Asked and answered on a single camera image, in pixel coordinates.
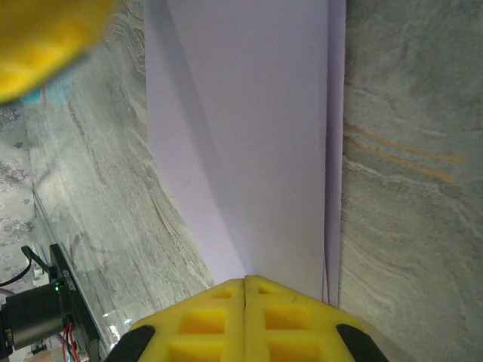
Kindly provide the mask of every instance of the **teal object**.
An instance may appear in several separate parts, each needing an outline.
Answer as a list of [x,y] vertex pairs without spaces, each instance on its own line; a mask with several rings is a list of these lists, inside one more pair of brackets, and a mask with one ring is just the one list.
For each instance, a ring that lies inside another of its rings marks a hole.
[[67,69],[48,83],[48,99],[52,103],[67,104],[70,99],[71,87],[72,76],[69,69]]
[[20,98],[20,102],[22,103],[38,103],[40,102],[40,88],[35,89],[33,92],[27,94],[26,96],[23,96]]

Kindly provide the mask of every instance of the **yellow blurry object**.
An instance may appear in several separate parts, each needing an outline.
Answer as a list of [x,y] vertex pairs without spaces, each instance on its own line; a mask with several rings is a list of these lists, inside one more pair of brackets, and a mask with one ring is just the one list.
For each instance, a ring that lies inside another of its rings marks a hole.
[[387,362],[361,322],[262,277],[217,285],[138,321],[106,362]]
[[102,34],[113,0],[0,0],[0,103],[27,94]]

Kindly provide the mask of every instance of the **glass panel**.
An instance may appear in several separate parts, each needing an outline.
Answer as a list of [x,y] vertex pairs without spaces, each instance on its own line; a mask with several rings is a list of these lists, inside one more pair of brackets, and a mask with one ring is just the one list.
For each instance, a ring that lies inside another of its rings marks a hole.
[[122,2],[101,44],[0,116],[24,122],[10,149],[26,148],[20,163],[2,159],[14,173],[2,187],[16,178],[30,213],[18,221],[38,226],[44,257],[62,245],[107,351],[133,322],[213,284],[148,150],[141,0]]

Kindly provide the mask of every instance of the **marble veining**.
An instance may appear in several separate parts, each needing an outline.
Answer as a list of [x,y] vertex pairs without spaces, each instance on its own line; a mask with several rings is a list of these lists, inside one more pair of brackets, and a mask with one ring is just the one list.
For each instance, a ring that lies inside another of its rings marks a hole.
[[340,305],[390,360],[483,359],[482,14],[348,4]]
[[[122,2],[67,101],[47,84],[15,111],[108,347],[212,285],[147,148],[142,18]],[[463,0],[348,4],[340,306],[390,360],[483,359],[481,20]]]
[[66,102],[26,104],[32,176],[106,347],[131,322],[211,286],[147,148],[141,2],[123,2],[102,44],[61,75]]

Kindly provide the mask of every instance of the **red wire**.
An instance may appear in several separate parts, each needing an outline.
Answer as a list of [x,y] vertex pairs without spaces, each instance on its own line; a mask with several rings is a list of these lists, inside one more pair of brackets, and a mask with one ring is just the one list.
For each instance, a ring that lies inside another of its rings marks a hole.
[[62,357],[63,362],[67,362],[66,359],[66,336],[67,336],[67,327],[63,329],[63,341],[62,341]]
[[70,342],[72,343],[72,349],[74,350],[74,360],[75,360],[75,362],[78,362],[77,346],[75,345],[74,337],[72,336],[73,330],[74,330],[74,325],[71,323],[70,326],[69,326]]

